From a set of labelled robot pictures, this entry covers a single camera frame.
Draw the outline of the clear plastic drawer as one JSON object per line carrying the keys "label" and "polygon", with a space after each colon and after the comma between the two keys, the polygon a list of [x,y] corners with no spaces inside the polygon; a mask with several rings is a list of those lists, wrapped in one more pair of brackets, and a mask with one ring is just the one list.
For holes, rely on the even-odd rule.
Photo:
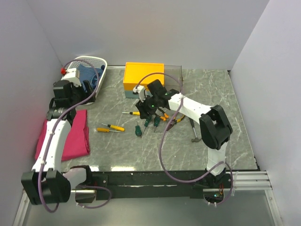
{"label": "clear plastic drawer", "polygon": [[164,65],[164,86],[167,91],[175,89],[181,92],[183,88],[182,66]]}

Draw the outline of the orange grey drawer box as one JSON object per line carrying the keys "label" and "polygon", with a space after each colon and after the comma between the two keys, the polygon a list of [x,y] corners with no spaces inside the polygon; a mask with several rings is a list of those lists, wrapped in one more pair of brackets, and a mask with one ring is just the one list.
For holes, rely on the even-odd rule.
{"label": "orange grey drawer box", "polygon": [[139,98],[133,94],[133,88],[146,75],[150,73],[164,73],[163,63],[126,62],[123,78],[125,98]]}

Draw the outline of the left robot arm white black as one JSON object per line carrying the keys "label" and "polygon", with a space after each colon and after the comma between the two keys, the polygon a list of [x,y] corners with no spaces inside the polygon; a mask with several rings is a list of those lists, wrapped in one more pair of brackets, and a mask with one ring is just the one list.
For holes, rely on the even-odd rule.
{"label": "left robot arm white black", "polygon": [[30,172],[22,174],[21,183],[33,205],[67,202],[76,186],[89,189],[94,182],[89,166],[72,167],[61,172],[61,158],[76,117],[75,104],[83,100],[72,82],[53,84],[54,97],[47,112],[46,134],[38,158]]}

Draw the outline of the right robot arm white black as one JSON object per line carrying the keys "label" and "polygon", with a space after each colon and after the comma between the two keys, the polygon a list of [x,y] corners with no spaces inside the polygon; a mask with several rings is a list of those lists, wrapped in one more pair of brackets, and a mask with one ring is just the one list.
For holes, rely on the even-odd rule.
{"label": "right robot arm white black", "polygon": [[151,82],[147,88],[136,85],[133,93],[139,96],[135,106],[141,119],[149,118],[159,108],[166,108],[200,125],[201,140],[207,146],[207,166],[205,174],[191,182],[205,179],[212,188],[221,184],[226,174],[226,147],[233,132],[224,109],[220,105],[196,102],[175,89],[167,90],[159,80]]}

